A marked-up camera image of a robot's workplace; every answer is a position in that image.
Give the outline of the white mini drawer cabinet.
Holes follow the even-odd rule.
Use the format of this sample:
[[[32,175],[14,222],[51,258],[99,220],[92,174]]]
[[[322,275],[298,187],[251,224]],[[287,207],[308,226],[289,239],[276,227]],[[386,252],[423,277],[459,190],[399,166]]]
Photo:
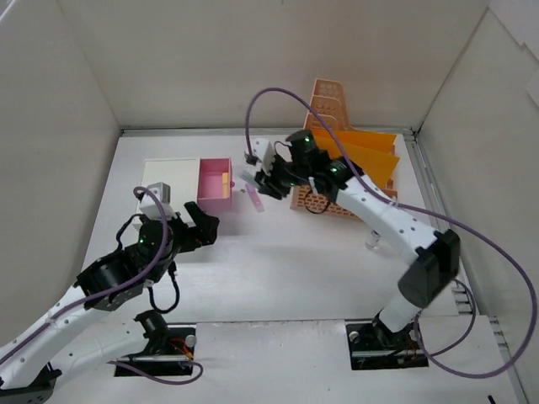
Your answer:
[[[140,185],[147,187],[154,183],[166,183],[171,188],[170,206],[180,214],[184,223],[193,225],[194,222],[184,208],[184,204],[197,201],[199,172],[200,159],[198,157],[147,159],[144,163]]]

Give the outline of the orange folder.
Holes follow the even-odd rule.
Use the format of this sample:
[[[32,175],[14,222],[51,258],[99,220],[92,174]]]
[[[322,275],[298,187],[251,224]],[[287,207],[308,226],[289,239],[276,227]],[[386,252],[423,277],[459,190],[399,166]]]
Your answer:
[[[350,160],[367,173],[375,185],[385,189],[400,160],[394,155],[396,136],[342,130],[336,130],[335,135]]]

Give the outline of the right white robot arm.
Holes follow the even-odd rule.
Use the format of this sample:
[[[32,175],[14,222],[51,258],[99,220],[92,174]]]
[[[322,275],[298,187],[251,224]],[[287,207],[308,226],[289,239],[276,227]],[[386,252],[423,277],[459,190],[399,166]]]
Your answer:
[[[286,139],[291,160],[281,157],[265,138],[248,148],[247,161],[259,165],[253,181],[261,194],[283,199],[294,186],[308,186],[361,218],[385,239],[407,264],[398,291],[375,316],[372,335],[383,347],[391,347],[403,329],[426,309],[458,275],[460,238],[452,230],[437,231],[418,221],[392,202],[370,177],[344,157],[331,158],[320,149],[309,130]]]

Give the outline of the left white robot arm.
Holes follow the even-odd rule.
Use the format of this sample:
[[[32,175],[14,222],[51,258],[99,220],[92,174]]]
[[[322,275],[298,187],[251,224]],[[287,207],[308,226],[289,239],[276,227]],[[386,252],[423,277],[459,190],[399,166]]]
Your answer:
[[[179,337],[193,328],[172,329],[165,309],[153,306],[117,325],[105,322],[113,311],[149,290],[164,275],[173,277],[180,253],[210,246],[217,239],[218,218],[189,202],[194,220],[160,205],[155,215],[140,214],[136,243],[119,245],[84,269],[56,305],[1,349],[1,401],[43,403],[54,391],[103,364],[136,373],[163,367],[191,374],[193,349],[180,348]]]

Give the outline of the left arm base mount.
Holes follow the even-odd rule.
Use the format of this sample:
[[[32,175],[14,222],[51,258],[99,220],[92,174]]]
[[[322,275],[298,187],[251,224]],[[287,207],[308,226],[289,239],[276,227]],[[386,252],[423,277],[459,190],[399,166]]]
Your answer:
[[[163,345],[151,353],[148,349],[117,359],[155,377],[191,376],[194,367],[189,362],[195,358],[197,344],[194,323],[169,323],[169,336]]]

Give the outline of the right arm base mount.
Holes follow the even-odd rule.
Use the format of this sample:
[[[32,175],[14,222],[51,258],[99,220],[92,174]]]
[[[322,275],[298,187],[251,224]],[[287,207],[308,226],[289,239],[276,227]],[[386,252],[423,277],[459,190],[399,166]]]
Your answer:
[[[345,333],[353,371],[427,368],[429,361],[413,339],[413,324],[385,333],[370,321],[346,322]]]

